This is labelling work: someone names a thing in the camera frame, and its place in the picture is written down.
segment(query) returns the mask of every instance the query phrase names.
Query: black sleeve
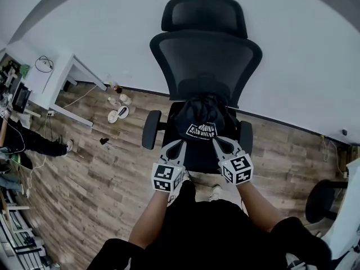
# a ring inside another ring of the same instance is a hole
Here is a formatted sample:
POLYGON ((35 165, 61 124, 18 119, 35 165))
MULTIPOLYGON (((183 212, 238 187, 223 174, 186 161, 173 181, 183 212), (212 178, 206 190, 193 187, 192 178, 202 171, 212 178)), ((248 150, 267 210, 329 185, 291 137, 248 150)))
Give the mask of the black sleeve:
POLYGON ((123 270, 128 265, 130 258, 136 258, 143 252, 143 248, 124 240, 109 239, 104 243, 87 270, 123 270))
POLYGON ((284 219, 271 231, 273 241, 284 253, 291 253, 318 270, 330 269, 331 250, 320 238, 313 236, 296 217, 284 219))

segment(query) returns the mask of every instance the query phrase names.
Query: mesh backrest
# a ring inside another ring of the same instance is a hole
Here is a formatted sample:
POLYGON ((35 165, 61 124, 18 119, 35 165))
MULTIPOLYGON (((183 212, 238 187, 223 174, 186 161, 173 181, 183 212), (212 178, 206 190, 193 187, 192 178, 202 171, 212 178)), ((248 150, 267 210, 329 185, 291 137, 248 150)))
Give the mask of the mesh backrest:
POLYGON ((192 29, 248 37, 241 6, 234 0, 170 0, 161 28, 166 32, 192 29))
POLYGON ((172 100, 214 92, 237 107, 242 89, 262 52, 252 41, 208 31, 185 30, 155 36, 150 48, 169 86, 172 100))

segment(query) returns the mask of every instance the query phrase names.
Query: black stool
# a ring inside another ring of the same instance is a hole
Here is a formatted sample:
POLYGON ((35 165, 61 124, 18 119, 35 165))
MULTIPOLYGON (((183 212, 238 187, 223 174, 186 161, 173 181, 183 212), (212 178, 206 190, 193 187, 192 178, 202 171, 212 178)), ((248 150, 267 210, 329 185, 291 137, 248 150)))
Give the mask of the black stool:
POLYGON ((305 208, 305 216, 310 223, 317 223, 323 218, 335 220, 338 215, 330 211, 335 200, 335 189, 346 189, 347 182, 333 182, 322 180, 318 182, 308 197, 305 208))

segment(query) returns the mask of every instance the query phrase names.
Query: forearm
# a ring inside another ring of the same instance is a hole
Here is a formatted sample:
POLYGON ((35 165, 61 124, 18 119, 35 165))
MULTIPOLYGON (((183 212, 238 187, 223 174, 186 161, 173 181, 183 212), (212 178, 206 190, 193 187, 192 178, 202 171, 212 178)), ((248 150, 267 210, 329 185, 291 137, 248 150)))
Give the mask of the forearm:
POLYGON ((168 198, 169 193, 154 193, 130 234, 130 243, 145 249, 158 237, 163 227, 168 198))
POLYGON ((270 232, 284 219, 281 213, 252 185, 246 182, 237 186, 251 221, 260 229, 270 232))
POLYGON ((5 121, 5 119, 3 119, 1 130, 0 130, 0 147, 4 146, 6 129, 7 129, 7 122, 5 121))

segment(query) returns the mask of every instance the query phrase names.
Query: chair armrest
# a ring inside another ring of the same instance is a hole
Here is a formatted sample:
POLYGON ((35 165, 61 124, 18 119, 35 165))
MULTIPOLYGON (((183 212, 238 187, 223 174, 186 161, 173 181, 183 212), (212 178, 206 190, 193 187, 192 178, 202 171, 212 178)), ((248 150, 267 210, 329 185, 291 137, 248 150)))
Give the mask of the chair armrest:
POLYGON ((240 122, 240 136, 238 143, 240 147, 249 155, 253 151, 253 125, 246 121, 240 122))
POLYGON ((142 146, 147 149, 154 149, 156 134, 158 132, 158 124, 160 122, 161 111, 153 110, 148 114, 144 129, 142 131, 142 146))

